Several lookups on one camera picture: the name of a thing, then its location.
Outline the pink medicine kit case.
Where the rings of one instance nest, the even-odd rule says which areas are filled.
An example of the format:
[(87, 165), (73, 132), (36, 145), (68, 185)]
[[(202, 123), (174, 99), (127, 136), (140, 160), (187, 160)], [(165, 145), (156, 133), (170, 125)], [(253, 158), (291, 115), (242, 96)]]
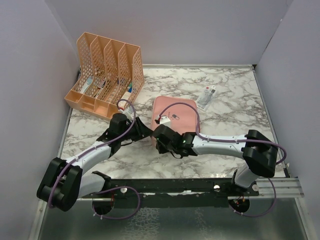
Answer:
[[(158, 96), (153, 102), (152, 118), (150, 128), (155, 130), (159, 125), (155, 122), (156, 117), (165, 109), (165, 107), (173, 103), (186, 103), (197, 109), (196, 102), (192, 99)], [(197, 125), (197, 115), (195, 111), (184, 104), (176, 104), (167, 109), (162, 116), (170, 119), (170, 128), (179, 134), (186, 132), (195, 132)]]

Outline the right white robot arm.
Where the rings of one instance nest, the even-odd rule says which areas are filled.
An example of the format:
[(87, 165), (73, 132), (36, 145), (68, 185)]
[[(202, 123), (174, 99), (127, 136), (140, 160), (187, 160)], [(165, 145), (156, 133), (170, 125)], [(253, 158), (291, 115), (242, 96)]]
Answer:
[(275, 175), (278, 145), (257, 130), (238, 136), (210, 136), (197, 132), (179, 134), (170, 127), (159, 125), (152, 136), (160, 154), (172, 153), (181, 158), (199, 155), (222, 155), (239, 158), (245, 164), (234, 173), (229, 189), (240, 196), (259, 177)]

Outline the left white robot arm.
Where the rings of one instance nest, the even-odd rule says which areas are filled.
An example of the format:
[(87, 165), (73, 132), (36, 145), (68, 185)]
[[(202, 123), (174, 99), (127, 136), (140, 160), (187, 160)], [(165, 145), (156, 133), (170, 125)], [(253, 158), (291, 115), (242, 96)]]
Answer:
[(37, 198), (50, 208), (68, 211), (79, 197), (89, 194), (81, 184), (88, 170), (112, 157), (122, 142), (137, 142), (152, 133), (139, 117), (130, 120), (123, 113), (114, 114), (107, 130), (89, 148), (67, 159), (55, 157), (50, 161), (37, 189)]

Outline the white box in organizer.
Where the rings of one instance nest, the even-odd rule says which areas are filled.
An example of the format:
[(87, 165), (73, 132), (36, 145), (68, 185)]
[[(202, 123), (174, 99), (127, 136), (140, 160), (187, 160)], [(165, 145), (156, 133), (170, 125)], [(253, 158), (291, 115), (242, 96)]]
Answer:
[(132, 102), (132, 98), (131, 98), (131, 92), (126, 91), (123, 96), (121, 97), (121, 101), (119, 102), (119, 105), (123, 108), (124, 106), (127, 105), (128, 102)]

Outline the long white packaged strip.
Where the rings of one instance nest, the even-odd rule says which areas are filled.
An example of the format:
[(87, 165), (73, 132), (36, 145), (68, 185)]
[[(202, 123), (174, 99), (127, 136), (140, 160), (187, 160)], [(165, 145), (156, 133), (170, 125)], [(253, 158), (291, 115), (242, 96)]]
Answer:
[(206, 86), (196, 100), (197, 107), (202, 111), (206, 111), (209, 108), (210, 104), (212, 103), (215, 97), (215, 94), (216, 94), (215, 85)]

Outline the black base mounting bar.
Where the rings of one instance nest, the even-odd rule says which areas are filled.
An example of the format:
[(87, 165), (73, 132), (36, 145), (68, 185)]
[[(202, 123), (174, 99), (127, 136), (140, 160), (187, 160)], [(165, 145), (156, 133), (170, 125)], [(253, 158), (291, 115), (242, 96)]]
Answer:
[(256, 197), (258, 190), (252, 186), (241, 188), (232, 178), (137, 178), (117, 179), (94, 171), (103, 179), (101, 190), (94, 190), (84, 199), (116, 208), (226, 208), (229, 199)]

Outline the orange mesh file organizer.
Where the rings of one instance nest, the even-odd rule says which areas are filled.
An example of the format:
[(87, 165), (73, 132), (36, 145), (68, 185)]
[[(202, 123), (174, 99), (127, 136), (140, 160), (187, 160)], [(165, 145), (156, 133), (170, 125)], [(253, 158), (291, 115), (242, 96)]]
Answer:
[[(109, 121), (118, 112), (125, 92), (134, 103), (145, 81), (141, 48), (137, 45), (84, 32), (76, 42), (80, 75), (65, 96), (73, 109)], [(80, 93), (88, 77), (87, 91)]]

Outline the white tube in organizer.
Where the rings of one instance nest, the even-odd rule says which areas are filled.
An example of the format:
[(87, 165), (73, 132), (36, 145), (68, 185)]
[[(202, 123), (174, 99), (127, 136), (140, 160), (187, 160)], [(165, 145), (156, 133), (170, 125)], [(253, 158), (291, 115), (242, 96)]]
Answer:
[(93, 77), (92, 76), (88, 77), (85, 83), (83, 84), (82, 89), (80, 90), (80, 93), (84, 94), (87, 91), (88, 87), (92, 84), (92, 82), (93, 82)]

